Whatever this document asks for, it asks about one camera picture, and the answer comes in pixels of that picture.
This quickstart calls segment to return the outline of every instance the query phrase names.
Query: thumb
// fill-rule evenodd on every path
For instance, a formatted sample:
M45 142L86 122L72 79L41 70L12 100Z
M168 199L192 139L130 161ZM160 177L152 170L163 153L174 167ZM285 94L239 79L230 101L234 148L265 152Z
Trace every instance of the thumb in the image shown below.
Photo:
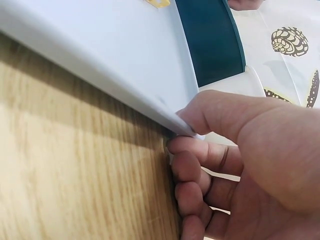
M245 170L290 209L320 209L320 112L208 90L179 112L195 132L238 144Z

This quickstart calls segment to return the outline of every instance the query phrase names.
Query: dark green panel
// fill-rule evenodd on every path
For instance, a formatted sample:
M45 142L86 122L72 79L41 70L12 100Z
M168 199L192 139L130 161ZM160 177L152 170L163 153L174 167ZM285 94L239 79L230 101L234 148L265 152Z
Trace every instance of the dark green panel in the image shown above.
M198 86L245 71L236 22L225 0L175 0Z

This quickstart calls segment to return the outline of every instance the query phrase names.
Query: brown pinecone print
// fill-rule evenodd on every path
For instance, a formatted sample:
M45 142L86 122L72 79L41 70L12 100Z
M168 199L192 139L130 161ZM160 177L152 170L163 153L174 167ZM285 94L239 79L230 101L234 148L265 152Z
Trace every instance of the brown pinecone print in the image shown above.
M266 97L280 99L280 100L283 100L285 102L291 103L289 100L285 99L284 97L282 97L282 96L280 96L278 94L275 94L273 91L267 90L265 88L264 88L264 94L265 94Z
M314 76L312 79L312 85L311 85L311 89L310 89L310 93L309 96L306 100L306 107L307 108L313 108L313 106L315 105L315 102L317 100L317 96L318 96L318 91L319 91L319 71L316 70L314 72Z
M275 52L300 57L309 50L308 40L296 27L281 27L271 35L271 43Z

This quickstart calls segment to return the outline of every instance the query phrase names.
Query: wood grain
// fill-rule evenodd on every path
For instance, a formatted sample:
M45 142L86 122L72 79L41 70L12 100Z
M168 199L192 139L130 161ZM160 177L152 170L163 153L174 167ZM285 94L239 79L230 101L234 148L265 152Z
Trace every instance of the wood grain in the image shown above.
M0 34L0 239L176 240L164 130Z

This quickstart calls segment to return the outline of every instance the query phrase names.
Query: hand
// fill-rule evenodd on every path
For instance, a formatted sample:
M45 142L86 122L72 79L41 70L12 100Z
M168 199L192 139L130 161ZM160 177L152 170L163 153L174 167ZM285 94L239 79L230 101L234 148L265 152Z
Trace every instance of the hand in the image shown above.
M264 0L229 0L230 8L237 11L257 10Z
M179 115L197 133L238 145L183 136L168 143L182 240L320 239L319 110L209 90Z

